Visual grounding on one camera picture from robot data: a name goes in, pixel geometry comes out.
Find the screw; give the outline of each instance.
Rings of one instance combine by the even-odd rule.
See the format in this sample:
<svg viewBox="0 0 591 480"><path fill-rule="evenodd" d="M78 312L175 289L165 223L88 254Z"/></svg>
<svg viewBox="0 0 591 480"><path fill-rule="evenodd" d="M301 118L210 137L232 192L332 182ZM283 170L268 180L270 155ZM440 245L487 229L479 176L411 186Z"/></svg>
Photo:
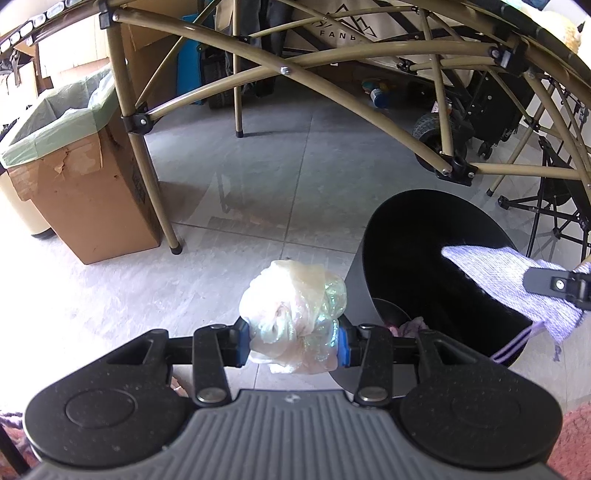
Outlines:
<svg viewBox="0 0 591 480"><path fill-rule="evenodd" d="M218 387L208 387L199 391L197 399L203 403L219 403L226 398L226 392Z"/></svg>
<svg viewBox="0 0 591 480"><path fill-rule="evenodd" d="M379 402L388 398L388 392L382 387L363 387L358 394L361 400L370 402Z"/></svg>

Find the pink fabric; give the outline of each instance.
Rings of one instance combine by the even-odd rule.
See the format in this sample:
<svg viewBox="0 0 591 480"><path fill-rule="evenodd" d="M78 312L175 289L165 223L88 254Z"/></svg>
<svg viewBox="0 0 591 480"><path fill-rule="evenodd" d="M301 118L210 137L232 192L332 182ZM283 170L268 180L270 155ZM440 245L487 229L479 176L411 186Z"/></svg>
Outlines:
<svg viewBox="0 0 591 480"><path fill-rule="evenodd" d="M564 416L548 465L567 480L591 480L591 403Z"/></svg>

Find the crumpled plastic bag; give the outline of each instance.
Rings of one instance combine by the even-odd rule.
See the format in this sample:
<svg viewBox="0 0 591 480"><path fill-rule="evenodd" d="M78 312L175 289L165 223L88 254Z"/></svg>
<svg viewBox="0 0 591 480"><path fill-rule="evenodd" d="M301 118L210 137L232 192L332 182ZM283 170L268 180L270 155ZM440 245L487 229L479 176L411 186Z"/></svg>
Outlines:
<svg viewBox="0 0 591 480"><path fill-rule="evenodd" d="M250 326L250 359L273 373L318 374L338 366L339 316L345 282L322 265L275 260L242 295Z"/></svg>

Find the beige metal frame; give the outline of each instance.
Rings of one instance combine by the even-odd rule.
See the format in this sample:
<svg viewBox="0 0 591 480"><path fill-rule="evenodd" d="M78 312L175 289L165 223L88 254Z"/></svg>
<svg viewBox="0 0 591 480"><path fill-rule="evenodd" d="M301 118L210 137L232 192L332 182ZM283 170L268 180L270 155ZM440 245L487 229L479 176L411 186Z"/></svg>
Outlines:
<svg viewBox="0 0 591 480"><path fill-rule="evenodd" d="M289 22L278 27L269 28L251 34L251 38L262 37L274 32L309 25L318 20L337 21L338 18L345 16L348 17L356 14L377 14L380 12L409 11L413 9L413 7L392 6L364 9L353 13L343 12L333 15L323 15L314 9L299 5L292 0L280 1L308 13L311 15L311 17L299 21ZM214 2L212 2L210 5L215 6L218 2L219 0L214 0ZM233 2L234 13L232 19L232 32L234 35L237 35L239 25L238 0L233 0ZM114 7L119 6L121 3L122 0L110 1L110 4ZM202 14L199 15L198 19L195 20L193 24L132 8L117 9L113 14L113 20L130 25L153 28L170 34L179 35L181 37L177 44L173 47L173 50L171 50L169 55L165 58L163 64L157 69L156 73L148 83L148 86L145 88L142 95L138 99L137 105L139 105L141 101L143 101L149 94L151 89L156 84L158 75L164 69L165 64L176 55L185 38L191 38L192 40L197 40L203 44L220 48L232 53L233 55L233 75L202 86L192 92L181 95L174 100L151 109L148 112L148 116L152 120L156 120L180 106L193 103L196 100L215 95L228 89L234 89L236 132L238 134L238 132L242 131L241 86L249 82L282 74L334 100L345 108L350 109L352 112L376 125L388 135L394 137L396 140L410 148L413 152L425 159L426 162L432 165L439 172L443 174L449 174L450 166L442 159L440 155L433 152L424 144L416 140L405 130L396 126L386 116L370 108L368 105L359 102L354 96L338 88L327 80L324 80L318 75L306 70L313 66L335 63L339 61L363 60L371 59L373 57L385 56L399 60L399 56L428 54L431 56L431 61L425 64L413 65L413 70L420 71L423 69L431 69L433 71L437 101L440 106L447 106L447 100L443 87L443 69L486 70L491 74L495 81L501 85L503 90L506 91L509 97L517 105L517 108L521 111L521 113L524 114L526 120L530 121L531 124L532 119L529 117L529 115L527 115L524 106L519 103L518 99L512 94L512 92L495 71L495 62L489 55L489 48L492 45L465 41L437 14L443 13L445 17L452 18L458 22L468 25L475 30L480 31L484 35L494 38L499 44L504 44L509 47L515 45L518 36L513 34L504 40L496 38L494 36L494 23L488 15L453 0L413 0L413 3L418 6L417 10L420 16L421 27L425 35L424 41L374 43L366 37L359 35L359 33L355 31L356 37L360 40L359 44L356 46L314 52L289 60L276 57L266 51L240 42L235 38L205 27L201 27L199 25L200 19L203 20L211 12L213 7L209 7L209 12L202 12ZM431 29L427 22L427 18L429 17L450 33L452 36L451 41L432 40ZM339 28L347 31L347 29L350 27L340 23ZM568 90L573 92L573 94L583 101L583 103L586 105L591 105L591 92L589 91L589 86L584 81L574 75L574 72L572 72L569 67L565 66L559 59L555 58L547 50L530 42L527 39L522 40L528 43L528 49L526 53L528 60L543 68L551 77L555 79L556 82L567 86ZM115 84L119 102L121 104L122 114L123 116L132 115L135 112L135 104L132 96L131 83L129 82L129 77L126 71L119 27L109 29L108 42L109 50L111 52L113 75L115 77ZM448 59L445 58L445 55L454 55L456 57ZM249 69L245 72L240 72L240 58L248 59L254 63L259 64L260 66ZM492 191L495 190L502 180L502 176L504 175L536 177L543 176L548 178L581 180L585 186L587 195L591 202L591 180L589 179L589 172L587 171L591 171L591 165L587 155L589 147L584 145L582 135L576 127L574 130L574 137L566 127L564 119L560 115L554 102L551 100L551 94L553 92L554 85L551 85L550 89L546 90L541 84L540 79L532 72L526 72L524 77L541 100L540 108L534 115L533 121L538 121L544 110L548 111L552 117L552 120L554 121L555 127L545 130L548 130L547 133L555 135L564 141L566 150L572 155L577 169L572 170L566 168L514 164L525 143L531 136L533 132L532 128L528 129L526 135L524 135L513 155L506 164L474 163L472 166L476 167L476 171L479 174L500 175L491 188ZM561 92L561 95L564 95L564 92L562 92L560 87L559 92ZM447 114L447 108L440 108L439 111L442 133L441 153L444 155L453 155L452 131L450 127L449 116ZM573 119L572 112L569 112L569 115L571 116L571 119ZM156 210L158 220L162 225L169 246L173 252L178 253L180 252L180 245L171 227L170 221L168 220L164 211L164 207L160 198L160 191L158 189L157 177L143 136L130 134L129 137L132 142L132 147L138 160L140 172L144 178L148 194L152 200L154 209Z"/></svg>

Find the blue item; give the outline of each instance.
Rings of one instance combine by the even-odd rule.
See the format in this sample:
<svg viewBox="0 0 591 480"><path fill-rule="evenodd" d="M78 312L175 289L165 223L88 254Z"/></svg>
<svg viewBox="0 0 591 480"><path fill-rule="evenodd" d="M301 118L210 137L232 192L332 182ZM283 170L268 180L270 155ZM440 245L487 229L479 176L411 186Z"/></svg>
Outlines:
<svg viewBox="0 0 591 480"><path fill-rule="evenodd" d="M374 88L369 96L377 108L386 108L388 106L388 94L380 88Z"/></svg>
<svg viewBox="0 0 591 480"><path fill-rule="evenodd" d="M183 20L185 22L193 22L197 16L197 14L186 15L183 17ZM213 28L213 15L207 17L203 25ZM183 95L203 85L199 45L200 43L198 41L187 39L178 52L177 95ZM198 100L194 103L202 105L203 100Z"/></svg>

